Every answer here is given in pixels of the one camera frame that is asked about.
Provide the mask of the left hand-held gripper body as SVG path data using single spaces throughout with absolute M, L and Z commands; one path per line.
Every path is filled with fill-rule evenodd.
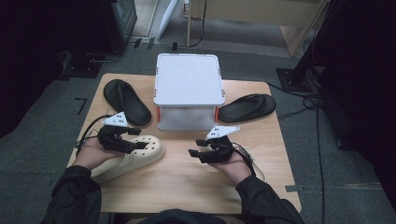
M 122 135 L 127 133 L 128 121 L 123 112 L 108 116 L 102 120 L 103 127 L 97 137 L 105 150 L 115 150 L 130 154 L 134 150 L 134 144 L 123 140 Z

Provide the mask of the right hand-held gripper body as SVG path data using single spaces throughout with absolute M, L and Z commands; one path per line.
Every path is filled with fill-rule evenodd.
M 233 144 L 228 138 L 228 134 L 240 130 L 239 126 L 219 126 L 215 125 L 206 135 L 210 147 L 209 151 L 200 151 L 199 160 L 201 163 L 223 163 L 228 161 L 233 154 Z

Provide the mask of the black flip-flop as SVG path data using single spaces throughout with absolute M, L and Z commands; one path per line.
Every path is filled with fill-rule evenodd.
M 151 113 L 134 88 L 126 81 L 113 79 L 103 90 L 106 101 L 135 126 L 145 126 L 151 121 Z
M 260 119 L 276 110 L 275 99 L 268 94 L 253 93 L 242 96 L 219 109 L 219 120 L 238 123 Z

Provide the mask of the white plastic storage box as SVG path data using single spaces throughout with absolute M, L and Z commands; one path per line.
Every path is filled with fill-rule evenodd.
M 153 102 L 161 131 L 209 131 L 225 103 L 219 59 L 213 54 L 161 53 Z

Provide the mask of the person's left hand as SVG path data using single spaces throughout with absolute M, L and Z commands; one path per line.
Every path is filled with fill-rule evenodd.
M 105 161 L 123 156 L 124 154 L 121 152 L 105 150 L 98 138 L 94 137 L 85 142 L 72 165 L 82 166 L 91 171 Z

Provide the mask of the person's right hand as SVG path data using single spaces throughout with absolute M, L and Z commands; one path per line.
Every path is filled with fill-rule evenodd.
M 225 163 L 210 163 L 210 166 L 222 171 L 235 185 L 251 175 L 250 169 L 237 153 L 234 153 Z

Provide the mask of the person's dark clothing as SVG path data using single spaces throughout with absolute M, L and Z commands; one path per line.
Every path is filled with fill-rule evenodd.
M 132 218 L 126 224 L 245 224 L 231 216 L 215 216 L 181 209 L 169 209 L 149 217 Z

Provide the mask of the black stand base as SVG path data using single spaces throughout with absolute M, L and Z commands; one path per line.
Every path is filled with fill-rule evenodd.
M 112 63 L 121 56 L 119 51 L 116 52 L 88 52 L 83 61 L 77 61 L 73 58 L 64 67 L 61 74 L 63 79 L 70 77 L 96 78 L 104 63 Z

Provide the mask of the black metal stand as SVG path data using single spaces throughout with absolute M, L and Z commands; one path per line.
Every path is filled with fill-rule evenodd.
M 309 80 L 309 73 L 315 66 L 322 66 L 323 59 L 318 51 L 324 46 L 326 34 L 330 32 L 332 22 L 340 11 L 344 0 L 331 0 L 327 7 L 321 25 L 316 29 L 307 50 L 301 60 L 293 69 L 277 68 L 281 87 L 284 91 L 312 91 L 312 83 Z

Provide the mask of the black cabinet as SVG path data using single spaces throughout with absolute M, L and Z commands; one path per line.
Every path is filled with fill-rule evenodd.
M 114 52 L 124 52 L 137 21 L 134 0 L 101 0 Z

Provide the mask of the white board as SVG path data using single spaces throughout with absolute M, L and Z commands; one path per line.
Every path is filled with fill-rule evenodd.
M 168 7 L 166 8 L 165 12 L 163 13 L 163 17 L 161 19 L 160 27 L 159 27 L 159 32 L 157 34 L 157 38 L 160 39 L 163 36 L 163 33 L 177 7 L 179 0 L 171 0 L 169 3 Z

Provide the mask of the light wooden desk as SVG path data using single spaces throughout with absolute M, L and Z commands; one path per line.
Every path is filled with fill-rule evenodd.
M 329 0 L 189 0 L 187 45 L 191 19 L 214 19 L 277 25 L 290 56 L 296 56 Z

